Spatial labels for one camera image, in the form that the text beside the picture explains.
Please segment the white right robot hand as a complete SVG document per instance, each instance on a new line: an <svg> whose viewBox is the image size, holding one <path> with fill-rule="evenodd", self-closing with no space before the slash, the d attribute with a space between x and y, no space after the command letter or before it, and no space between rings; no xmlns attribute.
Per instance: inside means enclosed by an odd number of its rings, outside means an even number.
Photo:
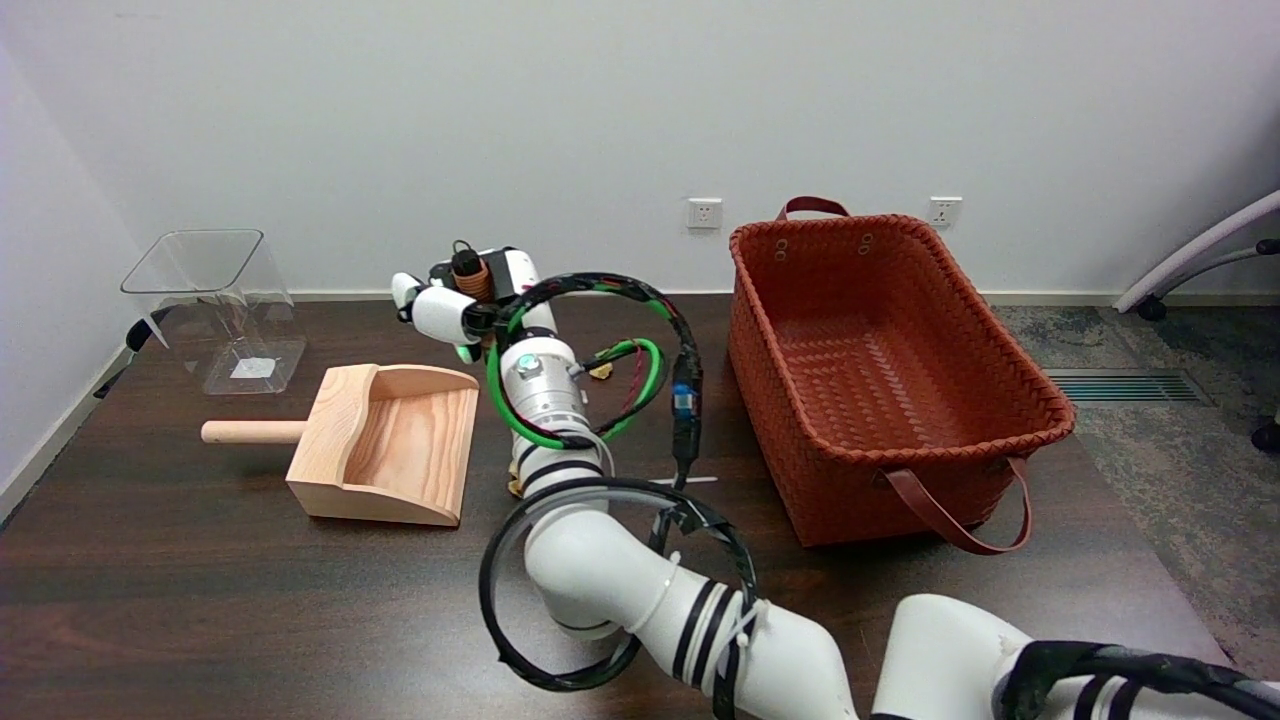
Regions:
<svg viewBox="0 0 1280 720"><path fill-rule="evenodd" d="M531 256L516 247L475 250L460 240L452 255L421 279L390 279L397 318L420 334L452 345L467 364L492 343L500 313L540 281Z"/></svg>

